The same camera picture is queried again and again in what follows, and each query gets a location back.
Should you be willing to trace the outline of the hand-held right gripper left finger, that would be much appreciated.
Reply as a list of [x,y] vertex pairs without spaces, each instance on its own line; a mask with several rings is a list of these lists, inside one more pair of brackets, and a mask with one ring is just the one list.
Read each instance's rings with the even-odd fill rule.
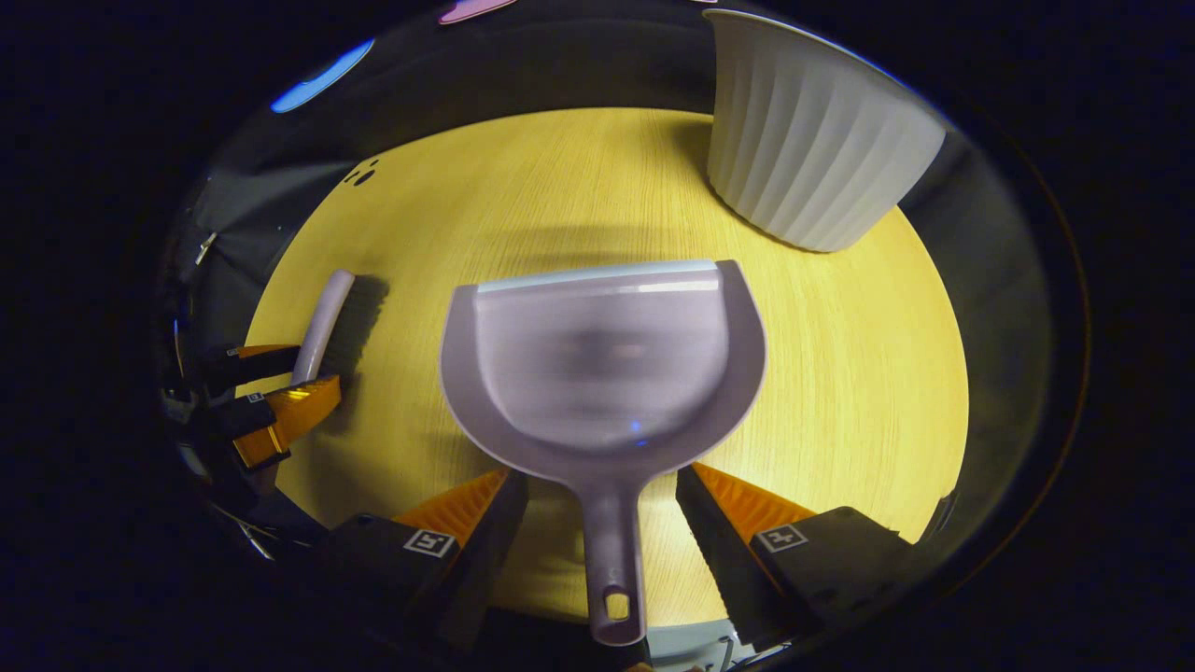
[[527,503],[527,478],[500,468],[394,518],[350,517],[313,548],[315,595],[387,644],[467,654]]

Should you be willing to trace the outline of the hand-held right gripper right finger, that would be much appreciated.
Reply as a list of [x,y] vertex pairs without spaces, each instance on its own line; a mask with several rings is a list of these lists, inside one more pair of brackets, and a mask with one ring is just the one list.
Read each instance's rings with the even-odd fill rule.
[[897,595],[915,557],[862,511],[815,513],[700,463],[679,469],[675,497],[729,621],[756,650],[862,621]]

